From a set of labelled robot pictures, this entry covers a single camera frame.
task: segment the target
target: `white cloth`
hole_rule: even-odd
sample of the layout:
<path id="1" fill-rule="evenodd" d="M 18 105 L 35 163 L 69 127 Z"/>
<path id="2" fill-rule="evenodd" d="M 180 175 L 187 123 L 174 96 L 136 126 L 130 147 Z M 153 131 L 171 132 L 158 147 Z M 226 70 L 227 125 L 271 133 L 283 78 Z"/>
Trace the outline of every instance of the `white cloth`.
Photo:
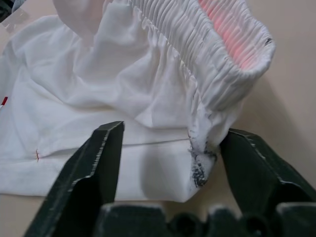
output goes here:
<path id="1" fill-rule="evenodd" d="M 0 193 L 46 195 L 94 129 L 123 120 L 116 200 L 190 198 L 270 65 L 267 29 L 244 0 L 54 4 L 0 58 Z"/>

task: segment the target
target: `black stain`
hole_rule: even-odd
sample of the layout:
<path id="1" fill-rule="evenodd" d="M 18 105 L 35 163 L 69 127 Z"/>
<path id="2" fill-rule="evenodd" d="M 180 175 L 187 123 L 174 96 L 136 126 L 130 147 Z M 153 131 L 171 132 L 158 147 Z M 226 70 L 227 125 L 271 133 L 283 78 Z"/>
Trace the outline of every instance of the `black stain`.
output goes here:
<path id="1" fill-rule="evenodd" d="M 193 157 L 193 170 L 192 178 L 197 188 L 201 188 L 206 184 L 207 178 L 201 163 L 197 160 L 197 157 Z"/>
<path id="2" fill-rule="evenodd" d="M 265 46 L 267 46 L 269 43 L 271 43 L 272 42 L 272 39 L 271 38 L 268 38 L 267 39 L 267 41 L 266 41 L 266 43 L 265 43 Z"/>

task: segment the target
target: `white fabric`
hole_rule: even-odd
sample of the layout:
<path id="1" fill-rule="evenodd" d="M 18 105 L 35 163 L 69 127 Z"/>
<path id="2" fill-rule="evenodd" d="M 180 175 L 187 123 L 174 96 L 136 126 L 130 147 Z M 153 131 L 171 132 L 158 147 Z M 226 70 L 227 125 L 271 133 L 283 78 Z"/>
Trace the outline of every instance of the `white fabric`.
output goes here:
<path id="1" fill-rule="evenodd" d="M 190 198 L 270 65 L 267 29 L 244 0 L 54 4 L 0 58 L 0 193 L 46 195 L 94 129 L 123 120 L 116 199 Z"/>

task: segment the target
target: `red thread mark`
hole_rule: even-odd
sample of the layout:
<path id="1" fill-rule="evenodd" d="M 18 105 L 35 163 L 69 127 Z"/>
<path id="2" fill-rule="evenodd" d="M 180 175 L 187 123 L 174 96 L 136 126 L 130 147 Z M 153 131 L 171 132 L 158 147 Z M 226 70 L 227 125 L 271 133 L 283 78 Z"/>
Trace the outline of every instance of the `red thread mark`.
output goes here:
<path id="1" fill-rule="evenodd" d="M 37 160 L 39 161 L 39 159 L 40 159 L 40 157 L 39 157 L 39 153 L 38 153 L 38 151 L 37 151 L 37 150 L 36 150 L 35 152 L 36 152 L 36 158 L 37 158 Z"/>
<path id="2" fill-rule="evenodd" d="M 5 105 L 7 100 L 8 100 L 8 97 L 7 97 L 7 96 L 5 96 L 5 98 L 3 99 L 3 101 L 2 101 L 2 103 L 1 103 L 1 105 Z"/>

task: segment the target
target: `red mark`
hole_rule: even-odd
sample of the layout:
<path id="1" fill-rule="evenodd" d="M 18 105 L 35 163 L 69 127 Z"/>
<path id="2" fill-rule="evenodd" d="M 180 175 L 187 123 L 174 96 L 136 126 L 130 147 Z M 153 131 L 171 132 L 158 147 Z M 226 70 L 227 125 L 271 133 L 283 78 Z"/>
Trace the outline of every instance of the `red mark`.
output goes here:
<path id="1" fill-rule="evenodd" d="M 3 101 L 2 101 L 2 103 L 1 103 L 1 105 L 5 105 L 7 100 L 8 100 L 8 97 L 7 97 L 7 96 L 5 96 L 5 98 L 3 99 Z"/>

